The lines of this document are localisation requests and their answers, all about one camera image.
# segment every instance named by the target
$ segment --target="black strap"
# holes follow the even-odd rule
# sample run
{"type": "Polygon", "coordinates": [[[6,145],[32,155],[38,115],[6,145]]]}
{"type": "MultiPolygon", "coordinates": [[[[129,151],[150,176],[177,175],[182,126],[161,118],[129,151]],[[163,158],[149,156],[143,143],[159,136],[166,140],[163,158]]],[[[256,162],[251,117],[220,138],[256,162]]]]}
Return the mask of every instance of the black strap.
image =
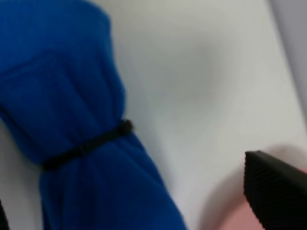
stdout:
{"type": "Polygon", "coordinates": [[[60,155],[57,155],[55,157],[46,160],[45,162],[43,162],[42,166],[45,170],[56,169],[75,158],[89,154],[91,151],[93,151],[94,149],[103,145],[106,142],[130,134],[132,130],[133,130],[133,125],[131,121],[123,120],[121,121],[119,126],[117,126],[115,129],[108,131],[104,134],[101,134],[75,148],[72,148],[60,155]]]}

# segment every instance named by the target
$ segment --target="black string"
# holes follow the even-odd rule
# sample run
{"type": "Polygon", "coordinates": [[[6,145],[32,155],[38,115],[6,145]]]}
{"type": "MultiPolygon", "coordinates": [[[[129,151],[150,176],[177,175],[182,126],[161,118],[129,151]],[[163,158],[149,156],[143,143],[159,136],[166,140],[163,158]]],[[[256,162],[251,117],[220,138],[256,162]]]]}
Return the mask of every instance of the black string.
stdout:
{"type": "Polygon", "coordinates": [[[42,166],[45,170],[56,169],[75,158],[89,154],[91,151],[105,144],[106,142],[113,141],[117,138],[130,134],[132,130],[133,125],[131,121],[123,120],[115,129],[101,134],[77,147],[74,147],[60,155],[46,160],[45,162],[43,162],[42,166]]]}

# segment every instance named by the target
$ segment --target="gathered fabric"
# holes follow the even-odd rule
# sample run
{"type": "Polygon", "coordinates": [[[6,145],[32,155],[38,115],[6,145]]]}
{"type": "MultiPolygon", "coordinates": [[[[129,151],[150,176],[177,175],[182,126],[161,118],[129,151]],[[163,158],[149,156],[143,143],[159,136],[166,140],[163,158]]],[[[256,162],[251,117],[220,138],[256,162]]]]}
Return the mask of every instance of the gathered fabric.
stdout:
{"type": "MultiPolygon", "coordinates": [[[[110,20],[81,0],[0,1],[0,114],[36,164],[118,126],[110,20]]],[[[43,172],[44,230],[185,230],[134,134],[43,172]]]]}

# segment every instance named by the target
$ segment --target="pink surface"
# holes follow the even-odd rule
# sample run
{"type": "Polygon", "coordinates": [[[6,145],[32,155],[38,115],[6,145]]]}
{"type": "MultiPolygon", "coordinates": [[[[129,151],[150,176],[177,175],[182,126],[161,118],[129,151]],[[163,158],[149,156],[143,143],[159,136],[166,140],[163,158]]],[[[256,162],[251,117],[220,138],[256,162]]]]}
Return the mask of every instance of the pink surface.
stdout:
{"type": "Polygon", "coordinates": [[[227,215],[218,230],[264,230],[247,201],[227,215]]]}

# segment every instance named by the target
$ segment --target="blue fabric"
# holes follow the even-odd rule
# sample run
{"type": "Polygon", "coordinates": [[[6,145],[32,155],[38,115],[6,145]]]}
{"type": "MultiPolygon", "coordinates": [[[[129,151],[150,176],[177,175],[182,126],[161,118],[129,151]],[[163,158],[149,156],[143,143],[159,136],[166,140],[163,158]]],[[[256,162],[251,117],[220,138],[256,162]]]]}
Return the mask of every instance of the blue fabric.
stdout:
{"type": "MultiPolygon", "coordinates": [[[[33,162],[118,125],[110,21],[80,0],[0,1],[0,112],[33,162]]],[[[44,172],[45,230],[185,230],[135,135],[44,172]]]]}

